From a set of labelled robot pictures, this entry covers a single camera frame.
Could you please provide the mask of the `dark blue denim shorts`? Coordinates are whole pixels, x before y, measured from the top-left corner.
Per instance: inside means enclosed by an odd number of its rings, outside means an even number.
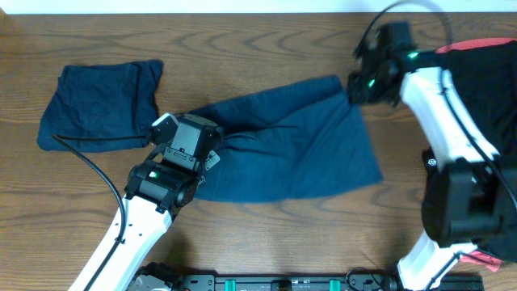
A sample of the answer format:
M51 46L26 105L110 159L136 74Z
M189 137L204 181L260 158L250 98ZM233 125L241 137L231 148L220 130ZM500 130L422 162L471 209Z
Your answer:
M201 200L335 196L382 181L361 111L339 77L313 78L192 110L224 129Z

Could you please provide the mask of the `dark blue garment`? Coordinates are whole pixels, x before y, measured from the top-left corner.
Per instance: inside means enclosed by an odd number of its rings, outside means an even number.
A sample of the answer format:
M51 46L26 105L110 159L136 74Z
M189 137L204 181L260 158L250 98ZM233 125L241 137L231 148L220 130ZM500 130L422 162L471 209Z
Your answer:
M72 137L80 152L143 148L158 118L154 94L163 71L160 60L119 65L67 65L40 119L37 145L63 151L53 134Z

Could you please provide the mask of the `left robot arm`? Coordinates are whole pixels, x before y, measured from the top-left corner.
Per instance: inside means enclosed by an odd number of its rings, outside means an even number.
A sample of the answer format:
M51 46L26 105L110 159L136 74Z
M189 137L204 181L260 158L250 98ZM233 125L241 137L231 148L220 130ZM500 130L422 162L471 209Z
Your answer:
M128 175L122 203L73 290L126 290L179 210L220 158L224 131L201 116L166 113L149 129L153 151Z

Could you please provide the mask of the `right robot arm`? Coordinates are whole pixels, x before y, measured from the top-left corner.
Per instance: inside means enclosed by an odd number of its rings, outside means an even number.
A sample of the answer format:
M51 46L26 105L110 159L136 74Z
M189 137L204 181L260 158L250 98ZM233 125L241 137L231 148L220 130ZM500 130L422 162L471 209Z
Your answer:
M463 258L508 234L516 208L516 161L483 135L463 104L447 68L446 51L421 51L406 22L376 29L355 49L361 67L349 75L354 104L405 103L415 114L430 148L422 203L423 232L378 280L382 290L480 290L477 279L451 276Z

